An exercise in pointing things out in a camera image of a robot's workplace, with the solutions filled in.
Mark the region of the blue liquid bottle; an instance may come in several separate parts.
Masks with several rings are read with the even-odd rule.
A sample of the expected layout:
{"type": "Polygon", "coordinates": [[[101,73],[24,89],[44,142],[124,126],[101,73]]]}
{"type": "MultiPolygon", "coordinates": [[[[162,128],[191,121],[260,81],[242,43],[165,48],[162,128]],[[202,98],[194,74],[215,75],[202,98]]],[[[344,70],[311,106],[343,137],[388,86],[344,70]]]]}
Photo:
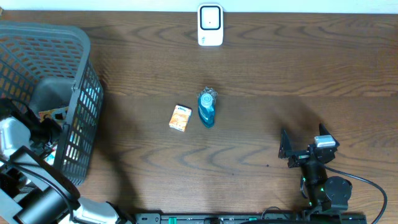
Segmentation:
{"type": "Polygon", "coordinates": [[[198,114],[206,128],[212,128],[215,124],[215,104],[218,93],[209,87],[205,87],[198,95],[198,114]]]}

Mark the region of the orange tissue pack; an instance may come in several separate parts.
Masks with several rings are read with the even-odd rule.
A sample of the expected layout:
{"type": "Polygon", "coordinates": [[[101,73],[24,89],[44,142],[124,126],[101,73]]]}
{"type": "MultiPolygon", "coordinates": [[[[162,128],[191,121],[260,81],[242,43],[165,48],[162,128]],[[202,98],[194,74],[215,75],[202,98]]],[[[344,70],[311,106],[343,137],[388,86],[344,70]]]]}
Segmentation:
{"type": "Polygon", "coordinates": [[[185,132],[191,115],[192,110],[190,108],[176,105],[169,121],[169,127],[181,132],[185,132]]]}

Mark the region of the orange snack bag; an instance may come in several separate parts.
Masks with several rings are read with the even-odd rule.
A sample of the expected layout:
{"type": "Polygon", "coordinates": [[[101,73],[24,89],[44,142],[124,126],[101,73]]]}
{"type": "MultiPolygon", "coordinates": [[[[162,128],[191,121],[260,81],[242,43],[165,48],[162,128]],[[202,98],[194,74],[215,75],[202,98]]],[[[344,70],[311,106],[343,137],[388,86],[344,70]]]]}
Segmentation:
{"type": "Polygon", "coordinates": [[[50,118],[54,121],[65,121],[68,113],[68,107],[55,108],[47,111],[40,111],[40,120],[43,121],[45,118],[50,118]]]}

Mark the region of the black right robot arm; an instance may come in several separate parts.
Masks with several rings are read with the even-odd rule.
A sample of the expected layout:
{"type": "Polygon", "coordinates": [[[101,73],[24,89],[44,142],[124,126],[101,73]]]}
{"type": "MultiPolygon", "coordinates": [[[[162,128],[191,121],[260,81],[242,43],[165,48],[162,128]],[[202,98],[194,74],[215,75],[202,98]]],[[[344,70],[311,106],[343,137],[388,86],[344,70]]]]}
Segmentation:
{"type": "Polygon", "coordinates": [[[278,157],[287,159],[289,168],[299,167],[302,172],[302,191],[309,199],[310,206],[317,212],[341,212],[348,209],[352,183],[339,176],[327,176],[325,164],[335,158],[339,142],[319,125],[319,135],[306,149],[295,151],[286,130],[281,131],[278,157]]]}

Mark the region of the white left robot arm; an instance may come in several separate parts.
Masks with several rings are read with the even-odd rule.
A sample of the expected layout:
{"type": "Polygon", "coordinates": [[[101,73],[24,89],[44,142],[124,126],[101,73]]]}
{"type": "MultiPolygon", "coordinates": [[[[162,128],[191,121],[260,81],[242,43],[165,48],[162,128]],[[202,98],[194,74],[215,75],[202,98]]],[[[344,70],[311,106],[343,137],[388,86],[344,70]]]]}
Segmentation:
{"type": "Polygon", "coordinates": [[[81,197],[75,185],[35,150],[49,153],[62,128],[40,121],[17,100],[1,99],[1,217],[9,223],[135,223],[109,202],[81,197]]]}

